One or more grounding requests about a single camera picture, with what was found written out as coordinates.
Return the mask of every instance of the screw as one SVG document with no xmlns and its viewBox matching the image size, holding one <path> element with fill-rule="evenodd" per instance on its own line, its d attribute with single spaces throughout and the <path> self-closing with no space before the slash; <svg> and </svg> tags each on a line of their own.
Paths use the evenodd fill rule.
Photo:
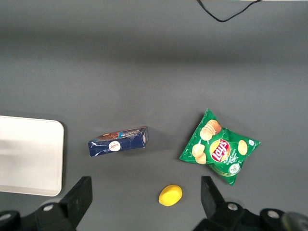
<svg viewBox="0 0 308 231">
<path fill-rule="evenodd" d="M 44 211 L 44 212 L 48 212 L 48 211 L 52 210 L 52 208 L 53 208 L 53 205 L 47 205 L 47 206 L 45 206 L 45 207 L 43 208 L 43 211 Z"/>
<path fill-rule="evenodd" d="M 236 211 L 236 210 L 238 210 L 238 207 L 237 207 L 236 204 L 230 203 L 230 204 L 228 204 L 228 209 Z"/>
<path fill-rule="evenodd" d="M 273 210 L 269 210 L 268 211 L 268 216 L 270 218 L 274 218 L 274 219 L 278 219 L 280 216 L 277 212 L 273 211 Z"/>
<path fill-rule="evenodd" d="M 2 215 L 2 216 L 0 217 L 0 221 L 6 220 L 6 219 L 8 219 L 8 218 L 10 218 L 10 217 L 11 217 L 11 214 L 9 214 L 9 213 L 4 214 L 4 215 Z"/>
</svg>

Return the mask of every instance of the round label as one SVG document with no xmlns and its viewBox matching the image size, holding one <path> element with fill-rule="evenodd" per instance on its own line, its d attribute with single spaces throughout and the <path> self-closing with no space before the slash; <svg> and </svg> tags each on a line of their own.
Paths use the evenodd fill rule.
<svg viewBox="0 0 308 231">
<path fill-rule="evenodd" d="M 230 155 L 230 145 L 223 139 L 214 141 L 210 146 L 210 154 L 213 160 L 222 162 L 226 160 Z"/>
<path fill-rule="evenodd" d="M 233 165 L 230 166 L 229 172 L 231 174 L 236 174 L 236 173 L 238 173 L 240 171 L 240 169 L 241 169 L 241 167 L 240 167 L 239 164 L 233 164 Z"/>
<path fill-rule="evenodd" d="M 109 144 L 109 149 L 113 152 L 117 152 L 121 149 L 121 145 L 118 141 L 112 141 L 110 144 Z"/>
</svg>

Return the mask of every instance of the lays logo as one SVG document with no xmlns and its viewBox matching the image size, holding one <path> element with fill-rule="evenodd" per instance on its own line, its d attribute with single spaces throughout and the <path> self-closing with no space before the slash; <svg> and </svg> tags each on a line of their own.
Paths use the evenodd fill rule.
<svg viewBox="0 0 308 231">
<path fill-rule="evenodd" d="M 210 146 L 210 154 L 217 162 L 226 160 L 230 155 L 230 145 L 223 139 L 214 141 Z"/>
</svg>

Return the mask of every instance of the snack package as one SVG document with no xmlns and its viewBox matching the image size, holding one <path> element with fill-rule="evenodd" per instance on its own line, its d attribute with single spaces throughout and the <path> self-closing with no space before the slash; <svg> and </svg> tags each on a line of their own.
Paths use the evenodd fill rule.
<svg viewBox="0 0 308 231">
<path fill-rule="evenodd" d="M 209 165 L 227 183 L 233 185 L 245 159 L 259 145 L 259 141 L 222 128 L 208 109 L 180 160 Z"/>
<path fill-rule="evenodd" d="M 148 128 L 140 127 L 105 133 L 88 142 L 90 156 L 144 148 L 148 141 Z"/>
</svg>

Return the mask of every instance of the yellow object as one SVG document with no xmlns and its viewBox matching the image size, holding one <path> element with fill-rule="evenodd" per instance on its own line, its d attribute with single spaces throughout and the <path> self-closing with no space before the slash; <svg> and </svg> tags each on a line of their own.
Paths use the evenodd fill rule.
<svg viewBox="0 0 308 231">
<path fill-rule="evenodd" d="M 159 195 L 158 201 L 164 206 L 172 206 L 182 197 L 180 186 L 171 184 L 165 187 Z"/>
</svg>

